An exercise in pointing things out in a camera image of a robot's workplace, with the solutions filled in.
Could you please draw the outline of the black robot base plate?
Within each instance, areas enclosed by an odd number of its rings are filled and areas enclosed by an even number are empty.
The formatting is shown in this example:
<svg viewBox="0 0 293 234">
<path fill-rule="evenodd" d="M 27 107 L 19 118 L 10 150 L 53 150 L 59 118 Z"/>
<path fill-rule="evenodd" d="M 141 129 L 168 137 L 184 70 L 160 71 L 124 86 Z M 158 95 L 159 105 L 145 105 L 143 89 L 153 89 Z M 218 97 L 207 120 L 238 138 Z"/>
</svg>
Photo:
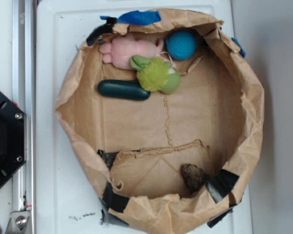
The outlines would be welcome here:
<svg viewBox="0 0 293 234">
<path fill-rule="evenodd" d="M 0 189 L 25 163 L 25 113 L 0 91 Z"/>
</svg>

